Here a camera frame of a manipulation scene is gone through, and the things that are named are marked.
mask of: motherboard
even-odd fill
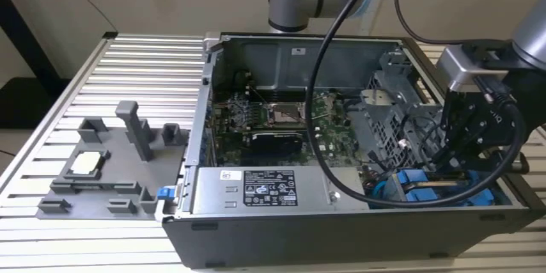
[[[216,165],[317,165],[308,146],[304,103],[268,102],[264,96],[250,88],[213,104]],[[342,96],[333,90],[314,94],[314,137],[330,167],[357,167],[364,155],[358,151],[342,101]]]

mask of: sticker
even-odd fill
[[[292,48],[292,55],[293,56],[302,56],[305,54],[304,48]]]
[[[222,169],[220,171],[220,180],[240,180],[241,178],[241,171],[230,171]]]
[[[293,171],[244,171],[244,205],[297,206]]]

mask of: wall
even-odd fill
[[[425,38],[508,38],[536,0],[400,0],[412,30]],[[393,1],[382,0],[372,35],[405,35]]]
[[[31,71],[18,55],[17,49],[0,29],[0,88],[13,77],[31,76]]]
[[[205,31],[266,32],[266,0],[91,0],[120,32],[202,35]],[[73,75],[101,34],[110,30],[85,0],[13,0],[51,64]],[[321,33],[330,20],[309,24]],[[356,33],[349,20],[341,33]]]
[[[535,0],[400,0],[415,31],[433,38],[507,38]],[[85,0],[13,0],[59,75],[79,68],[107,23]],[[205,31],[268,31],[265,0],[93,0],[118,31],[201,35]],[[322,33],[330,20],[314,20],[309,32]],[[348,20],[341,34],[358,34],[360,20]],[[0,82],[29,75],[19,56],[0,33],[0,57],[9,68]],[[382,0],[370,35],[405,35],[393,13],[392,0]]]

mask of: warning label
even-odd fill
[[[293,171],[244,171],[246,206],[297,206]]]

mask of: slotted aluminum surface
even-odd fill
[[[420,47],[435,63],[443,48]],[[74,129],[82,117],[101,116],[107,126],[120,126],[113,108],[118,100],[129,99],[138,102],[138,115],[152,127],[166,122],[190,127],[200,52],[201,38],[194,37],[118,35],[114,40],[101,41],[53,107],[57,113],[46,116],[0,177],[0,183],[6,183],[0,193],[0,269],[17,273],[189,272],[178,264],[154,221],[39,221],[33,215],[78,141]],[[523,152],[531,166],[525,179],[546,201],[541,129],[532,133]],[[546,219],[515,234],[491,236],[451,260],[245,269],[248,272],[544,272]]]

